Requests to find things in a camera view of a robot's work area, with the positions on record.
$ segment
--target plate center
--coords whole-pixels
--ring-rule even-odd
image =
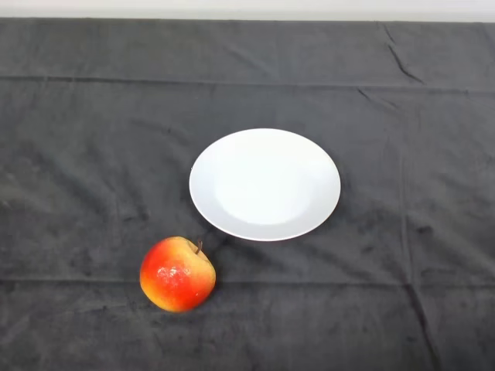
[[[273,225],[304,213],[312,195],[311,180],[300,166],[266,158],[229,167],[217,182],[222,207],[246,223]]]

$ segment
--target white wall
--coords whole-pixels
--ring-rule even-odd
[[[0,17],[495,22],[495,0],[0,0]]]

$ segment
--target plate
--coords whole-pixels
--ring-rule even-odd
[[[328,154],[301,135],[278,129],[239,131],[215,141],[189,177],[194,205],[232,236],[287,240],[323,223],[340,196]]]

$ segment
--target plate rim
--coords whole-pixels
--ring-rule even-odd
[[[201,210],[200,207],[198,207],[198,203],[196,202],[196,199],[194,197],[194,192],[193,192],[193,189],[192,189],[192,174],[193,174],[193,171],[194,171],[194,168],[198,162],[198,160],[200,159],[200,157],[204,154],[204,152],[206,150],[208,150],[208,148],[210,148],[211,146],[215,145],[217,142],[219,141],[223,141],[224,139],[227,139],[228,137],[230,136],[233,136],[233,135],[236,135],[236,134],[241,134],[243,132],[246,132],[246,131],[281,131],[281,132],[285,132],[285,133],[289,133],[289,134],[293,134],[293,135],[296,135],[306,141],[310,141],[313,145],[315,145],[316,147],[318,147],[319,149],[321,149],[323,151],[323,153],[326,155],[326,157],[328,157],[328,159],[331,161],[333,167],[335,168],[336,170],[336,177],[337,177],[337,180],[338,180],[338,195],[336,197],[336,202],[335,202],[335,205],[329,209],[329,212],[328,212],[328,215],[325,216],[325,218],[321,221],[321,223],[311,227],[311,228],[307,228],[305,230],[303,230],[302,232],[298,232],[298,233],[293,233],[291,235],[288,235],[286,237],[283,237],[283,238],[260,238],[260,237],[247,237],[245,235],[243,235],[242,233],[233,233],[231,231],[228,231],[224,228],[222,228],[221,226],[218,226],[215,222],[213,222],[210,218],[208,218],[204,211]],[[330,157],[330,155],[323,149],[321,148],[320,145],[318,145],[317,143],[315,143],[314,141],[312,141],[311,139],[303,136],[303,135],[300,135],[300,134],[297,134],[293,131],[288,131],[288,130],[284,130],[284,129],[277,129],[277,128],[252,128],[252,129],[244,129],[244,130],[240,130],[240,131],[235,131],[234,133],[230,133],[230,134],[227,134],[227,135],[224,135],[223,137],[221,138],[218,138],[216,141],[212,142],[211,144],[209,144],[205,149],[203,149],[201,151],[201,153],[197,156],[196,160],[194,161],[193,163],[193,166],[191,167],[191,171],[189,173],[189,194],[191,195],[191,200],[193,201],[193,205],[194,207],[196,207],[196,210],[200,213],[200,215],[209,223],[211,224],[212,226],[214,226],[215,228],[221,230],[222,232],[230,235],[230,236],[233,236],[233,237],[237,237],[237,238],[241,238],[243,240],[250,240],[250,241],[258,241],[258,242],[275,242],[275,241],[285,241],[285,240],[291,240],[293,238],[296,238],[296,237],[300,237],[300,236],[303,236],[309,232],[311,232],[312,230],[315,230],[316,228],[318,228],[319,226],[321,226],[322,224],[324,224],[328,218],[330,218],[330,216],[333,214],[333,212],[335,211],[335,209],[337,208],[337,205],[339,204],[339,201],[340,201],[340,195],[341,195],[341,192],[342,192],[342,179],[340,178],[340,173],[339,173],[339,168],[337,168],[337,165],[336,163],[334,162],[334,160]]]

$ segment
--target apple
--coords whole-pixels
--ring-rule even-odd
[[[141,289],[166,311],[189,311],[205,301],[215,286],[215,268],[198,247],[183,237],[158,242],[141,265]]]

